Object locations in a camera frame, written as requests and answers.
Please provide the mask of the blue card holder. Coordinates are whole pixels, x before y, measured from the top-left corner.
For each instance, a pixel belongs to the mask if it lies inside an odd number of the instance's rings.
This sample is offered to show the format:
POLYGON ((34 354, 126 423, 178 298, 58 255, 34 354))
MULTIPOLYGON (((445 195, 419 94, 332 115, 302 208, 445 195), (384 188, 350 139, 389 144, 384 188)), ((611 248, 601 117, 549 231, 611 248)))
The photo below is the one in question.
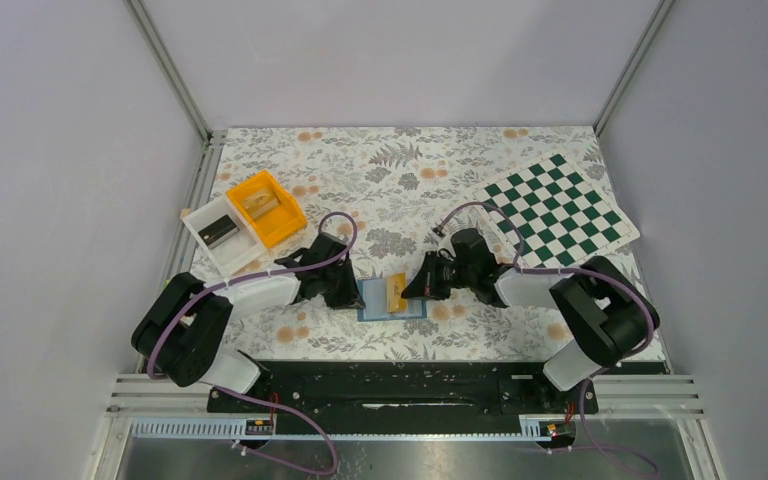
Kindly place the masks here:
POLYGON ((364 279, 358 282, 365 306, 357 312, 359 322, 421 320, 428 318, 425 300, 405 300, 396 292, 396 280, 364 279))

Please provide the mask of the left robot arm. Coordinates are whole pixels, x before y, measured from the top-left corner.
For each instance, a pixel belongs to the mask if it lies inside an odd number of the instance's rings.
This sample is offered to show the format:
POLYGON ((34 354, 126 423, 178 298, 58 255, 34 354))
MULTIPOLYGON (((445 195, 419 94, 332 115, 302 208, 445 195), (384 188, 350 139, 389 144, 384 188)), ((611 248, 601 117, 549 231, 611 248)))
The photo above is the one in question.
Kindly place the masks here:
POLYGON ((321 232, 311 246, 280 258, 259 278, 223 293, 209 291, 189 272, 175 275, 140 321, 132 347, 179 387, 195 383, 248 392, 261 375, 249 355, 226 348, 222 339, 233 319, 273 307, 285 307, 317 296, 327 307, 362 309, 347 244, 321 232))

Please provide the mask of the gold credit card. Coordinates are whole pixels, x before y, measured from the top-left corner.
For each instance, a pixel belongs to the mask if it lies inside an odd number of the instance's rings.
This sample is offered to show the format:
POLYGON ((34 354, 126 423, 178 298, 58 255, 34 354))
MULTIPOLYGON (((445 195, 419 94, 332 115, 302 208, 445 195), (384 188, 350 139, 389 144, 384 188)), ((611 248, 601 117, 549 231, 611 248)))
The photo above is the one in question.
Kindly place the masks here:
POLYGON ((402 297, 406 283, 404 272, 390 275, 386 278, 386 307, 389 314, 396 314, 408 308, 408 301, 402 297))

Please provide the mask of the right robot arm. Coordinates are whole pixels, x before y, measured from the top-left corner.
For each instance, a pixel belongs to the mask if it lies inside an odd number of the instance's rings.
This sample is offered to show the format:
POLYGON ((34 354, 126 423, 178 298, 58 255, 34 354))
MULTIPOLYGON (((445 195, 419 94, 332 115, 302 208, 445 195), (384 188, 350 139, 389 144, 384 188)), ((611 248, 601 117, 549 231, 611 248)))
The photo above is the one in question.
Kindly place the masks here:
POLYGON ((542 374, 559 391, 645 347, 660 325, 652 304, 607 258, 594 256, 574 267, 517 268, 499 262, 475 228, 427 252, 401 296, 442 301, 455 289, 468 289, 494 308, 557 310, 572 339, 544 363, 542 374))

